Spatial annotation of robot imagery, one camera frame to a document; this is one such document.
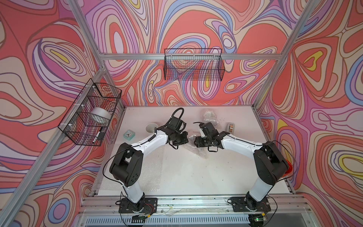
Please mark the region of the clear bubble wrap sheet top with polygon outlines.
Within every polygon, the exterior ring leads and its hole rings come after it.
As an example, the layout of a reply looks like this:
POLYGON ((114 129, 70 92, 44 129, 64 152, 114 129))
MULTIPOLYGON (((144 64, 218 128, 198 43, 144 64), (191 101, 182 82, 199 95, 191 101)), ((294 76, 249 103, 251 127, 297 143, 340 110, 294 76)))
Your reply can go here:
POLYGON ((206 110, 202 114, 202 118, 206 122, 211 122, 213 124, 218 124, 216 114, 212 110, 206 110))

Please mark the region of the white ceramic mug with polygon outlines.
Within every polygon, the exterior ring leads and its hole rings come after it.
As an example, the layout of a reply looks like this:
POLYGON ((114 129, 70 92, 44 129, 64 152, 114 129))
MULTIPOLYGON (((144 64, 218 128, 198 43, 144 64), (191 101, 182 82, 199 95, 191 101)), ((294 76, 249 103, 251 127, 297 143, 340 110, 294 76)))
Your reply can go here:
POLYGON ((149 123, 147 126, 146 126, 146 131, 148 133, 155 133, 155 130, 159 127, 158 124, 156 123, 149 123))

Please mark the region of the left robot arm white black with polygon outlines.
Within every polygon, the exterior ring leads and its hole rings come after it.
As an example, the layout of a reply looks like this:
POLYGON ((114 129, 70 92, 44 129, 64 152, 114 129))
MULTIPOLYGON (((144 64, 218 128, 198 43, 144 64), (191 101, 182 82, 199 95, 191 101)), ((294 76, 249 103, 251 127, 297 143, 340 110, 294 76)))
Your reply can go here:
POLYGON ((138 183, 144 157, 165 145, 177 150, 188 143, 187 124, 181 119, 183 114, 184 108, 176 109, 164 125, 154 128, 150 136, 133 144, 121 144, 110 159, 109 172, 113 181, 123 186, 126 198, 131 203, 141 202, 145 195, 138 183))

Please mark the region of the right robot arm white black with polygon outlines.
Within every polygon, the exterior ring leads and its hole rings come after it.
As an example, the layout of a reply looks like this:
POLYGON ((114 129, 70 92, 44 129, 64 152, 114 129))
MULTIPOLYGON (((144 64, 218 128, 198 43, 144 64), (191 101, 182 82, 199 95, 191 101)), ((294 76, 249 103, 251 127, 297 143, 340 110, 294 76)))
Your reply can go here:
POLYGON ((209 152, 227 149, 254 161, 258 178, 246 194, 246 202, 251 206, 261 202, 289 169, 288 162, 271 141, 256 143, 235 137, 226 131, 218 132, 210 122, 198 122, 198 125, 201 135, 195 138, 196 147, 207 148, 209 152))

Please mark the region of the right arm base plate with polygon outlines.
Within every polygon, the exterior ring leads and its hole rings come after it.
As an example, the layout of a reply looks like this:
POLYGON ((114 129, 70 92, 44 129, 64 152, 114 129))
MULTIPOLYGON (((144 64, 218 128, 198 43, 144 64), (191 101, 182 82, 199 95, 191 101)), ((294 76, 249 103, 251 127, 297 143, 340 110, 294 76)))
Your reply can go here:
POLYGON ((252 197, 231 197, 227 203, 232 205, 234 212, 268 213, 271 211, 267 197, 255 201, 252 197))

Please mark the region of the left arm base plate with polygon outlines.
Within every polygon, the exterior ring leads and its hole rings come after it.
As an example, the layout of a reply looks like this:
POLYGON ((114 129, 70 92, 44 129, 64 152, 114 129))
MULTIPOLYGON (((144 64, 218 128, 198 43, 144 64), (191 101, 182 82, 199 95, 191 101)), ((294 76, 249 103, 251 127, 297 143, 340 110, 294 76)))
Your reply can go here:
POLYGON ((131 214, 131 213, 144 213, 154 214, 157 212, 158 198, 141 198, 137 203, 131 202, 127 198, 122 198, 119 202, 119 213, 120 214, 131 214))

